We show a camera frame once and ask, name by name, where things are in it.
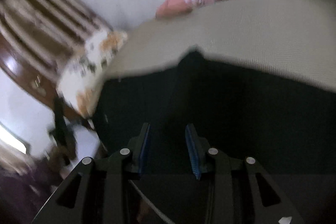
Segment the floral white pillow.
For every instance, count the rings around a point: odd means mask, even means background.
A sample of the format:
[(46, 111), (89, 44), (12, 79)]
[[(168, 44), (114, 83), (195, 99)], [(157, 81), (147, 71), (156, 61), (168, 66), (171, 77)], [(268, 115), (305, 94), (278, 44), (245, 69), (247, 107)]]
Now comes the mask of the floral white pillow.
[(93, 114), (106, 71), (127, 39), (125, 31), (100, 29), (86, 39), (65, 65), (56, 91), (83, 118)]

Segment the black pants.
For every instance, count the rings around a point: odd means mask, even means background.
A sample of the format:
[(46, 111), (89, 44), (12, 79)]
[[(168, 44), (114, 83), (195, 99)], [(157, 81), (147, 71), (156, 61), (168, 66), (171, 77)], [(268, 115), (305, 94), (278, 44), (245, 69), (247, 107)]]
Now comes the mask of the black pants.
[(92, 117), (111, 153), (150, 124), (139, 175), (137, 220), (206, 223), (207, 183), (191, 168), (185, 131), (210, 147), (254, 158), (303, 223), (335, 223), (335, 93), (301, 81), (205, 59), (105, 82)]

